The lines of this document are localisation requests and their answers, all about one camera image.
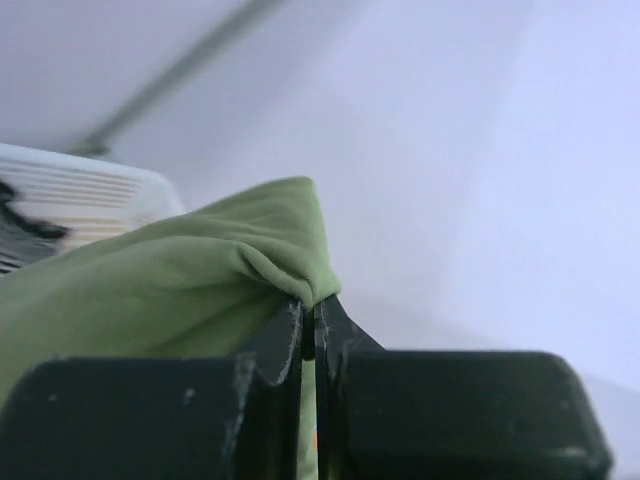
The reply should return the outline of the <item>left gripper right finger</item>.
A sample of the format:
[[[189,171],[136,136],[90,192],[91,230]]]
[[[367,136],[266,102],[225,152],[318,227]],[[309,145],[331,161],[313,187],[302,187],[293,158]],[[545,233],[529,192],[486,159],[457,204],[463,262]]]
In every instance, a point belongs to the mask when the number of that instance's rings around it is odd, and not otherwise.
[[[336,297],[313,311],[322,479],[607,479],[589,396],[540,351],[387,350]]]

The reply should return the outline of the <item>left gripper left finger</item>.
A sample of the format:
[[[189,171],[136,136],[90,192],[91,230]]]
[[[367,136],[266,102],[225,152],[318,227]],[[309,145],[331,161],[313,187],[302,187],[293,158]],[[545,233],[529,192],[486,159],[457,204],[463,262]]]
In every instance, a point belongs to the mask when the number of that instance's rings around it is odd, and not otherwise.
[[[5,479],[293,479],[303,311],[221,357],[66,358],[1,412]]]

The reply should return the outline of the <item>green tank top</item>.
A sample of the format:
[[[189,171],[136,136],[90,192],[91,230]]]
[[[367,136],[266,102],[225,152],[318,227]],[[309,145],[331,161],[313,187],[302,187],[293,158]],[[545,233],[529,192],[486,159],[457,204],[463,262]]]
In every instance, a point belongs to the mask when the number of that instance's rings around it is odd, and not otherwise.
[[[314,182],[266,182],[4,277],[1,394],[55,356],[226,355],[340,288]]]

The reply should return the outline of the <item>black white striped tank top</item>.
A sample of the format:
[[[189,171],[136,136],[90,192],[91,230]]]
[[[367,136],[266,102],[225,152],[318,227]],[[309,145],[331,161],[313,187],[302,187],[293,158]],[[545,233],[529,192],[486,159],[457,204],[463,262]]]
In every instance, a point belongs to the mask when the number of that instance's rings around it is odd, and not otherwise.
[[[1,275],[57,255],[71,230],[23,215],[13,206],[19,192],[1,181]]]

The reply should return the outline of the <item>white plastic laundry basket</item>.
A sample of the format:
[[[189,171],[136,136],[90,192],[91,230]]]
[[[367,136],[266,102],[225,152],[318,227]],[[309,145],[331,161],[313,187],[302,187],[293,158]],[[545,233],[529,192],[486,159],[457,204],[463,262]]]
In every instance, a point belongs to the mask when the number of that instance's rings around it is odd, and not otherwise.
[[[184,212],[158,173],[26,147],[1,146],[1,181],[20,213],[71,230],[58,254]]]

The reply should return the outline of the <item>left aluminium frame post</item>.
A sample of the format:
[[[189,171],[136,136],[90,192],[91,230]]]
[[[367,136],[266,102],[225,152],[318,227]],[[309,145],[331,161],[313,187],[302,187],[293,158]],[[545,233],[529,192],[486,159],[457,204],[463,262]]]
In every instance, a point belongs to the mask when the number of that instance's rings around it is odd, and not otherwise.
[[[107,157],[112,140],[132,127],[149,111],[161,105],[184,83],[282,4],[281,1],[242,2],[65,152],[90,159]]]

